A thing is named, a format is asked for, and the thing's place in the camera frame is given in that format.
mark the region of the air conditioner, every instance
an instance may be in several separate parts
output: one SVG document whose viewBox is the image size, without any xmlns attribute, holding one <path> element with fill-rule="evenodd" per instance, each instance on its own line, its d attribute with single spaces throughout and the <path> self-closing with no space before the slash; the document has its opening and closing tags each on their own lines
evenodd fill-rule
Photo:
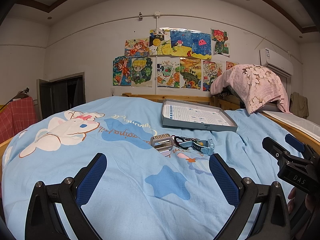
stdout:
<svg viewBox="0 0 320 240">
<path fill-rule="evenodd" d="M 285 77 L 293 75 L 293 65 L 286 58 L 271 49 L 260 49 L 261 66 L 265 66 Z"/>
</svg>

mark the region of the hanging clothes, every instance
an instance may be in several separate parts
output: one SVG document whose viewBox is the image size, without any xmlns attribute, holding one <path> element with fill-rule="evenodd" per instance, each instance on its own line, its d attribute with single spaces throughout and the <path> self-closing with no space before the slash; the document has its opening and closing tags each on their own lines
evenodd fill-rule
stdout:
<svg viewBox="0 0 320 240">
<path fill-rule="evenodd" d="M 290 112 L 298 117 L 307 119 L 309 116 L 308 98 L 293 92 L 290 95 Z"/>
</svg>

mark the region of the doorway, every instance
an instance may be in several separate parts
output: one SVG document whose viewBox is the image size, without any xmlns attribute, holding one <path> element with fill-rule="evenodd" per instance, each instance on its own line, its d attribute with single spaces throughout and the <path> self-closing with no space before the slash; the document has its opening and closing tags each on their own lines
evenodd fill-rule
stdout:
<svg viewBox="0 0 320 240">
<path fill-rule="evenodd" d="M 84 72 L 54 80 L 37 80 L 40 119 L 85 104 Z"/>
</svg>

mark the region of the wooden bed frame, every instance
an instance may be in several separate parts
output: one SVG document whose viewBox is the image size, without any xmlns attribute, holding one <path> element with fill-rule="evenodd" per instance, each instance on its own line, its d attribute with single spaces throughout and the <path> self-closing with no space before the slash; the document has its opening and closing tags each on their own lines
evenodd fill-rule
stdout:
<svg viewBox="0 0 320 240">
<path fill-rule="evenodd" d="M 209 106 L 216 106 L 220 107 L 223 110 L 237 110 L 240 108 L 240 105 L 234 101 L 233 103 L 225 101 L 223 99 L 219 99 L 216 96 L 213 97 L 196 97 L 196 96 L 175 96 L 175 95 L 133 95 L 131 93 L 123 93 L 123 97 L 139 97 L 139 98 L 145 98 L 149 99 L 154 102 L 163 102 L 165 99 L 176 99 L 176 100 L 182 100 L 182 101 L 188 101 L 188 102 L 193 102 L 193 103 L 200 103 L 200 104 L 205 104 Z M 272 121 L 276 122 L 279 124 L 281 127 L 286 129 L 288 132 L 292 133 L 298 140 L 301 142 L 304 142 L 305 144 L 311 145 L 316 152 L 320 154 L 320 142 L 315 140 L 314 138 L 310 137 L 303 131 L 298 130 L 295 127 L 292 127 L 291 125 L 288 125 L 284 122 L 281 122 L 280 120 L 275 119 L 274 117 L 262 113 L 264 116 L 268 117 Z M 5 142 L 0 144 L 0 178 L 2 176 L 2 156 L 9 145 L 10 141 L 12 138 L 6 140 Z"/>
</svg>

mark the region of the blue gripper pad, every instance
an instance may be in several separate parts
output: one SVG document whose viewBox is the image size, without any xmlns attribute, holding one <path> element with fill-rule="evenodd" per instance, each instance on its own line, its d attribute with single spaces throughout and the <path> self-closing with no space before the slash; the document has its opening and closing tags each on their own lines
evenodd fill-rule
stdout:
<svg viewBox="0 0 320 240">
<path fill-rule="evenodd" d="M 107 158 L 102 154 L 78 186 L 76 203 L 79 207 L 87 204 L 106 168 Z"/>
<path fill-rule="evenodd" d="M 290 144 L 293 148 L 295 148 L 298 152 L 303 153 L 304 152 L 304 145 L 302 142 L 297 140 L 294 136 L 292 136 L 290 133 L 288 133 L 285 136 L 285 142 Z"/>
<path fill-rule="evenodd" d="M 236 208 L 240 202 L 239 188 L 214 154 L 210 156 L 209 168 L 228 203 Z"/>
</svg>

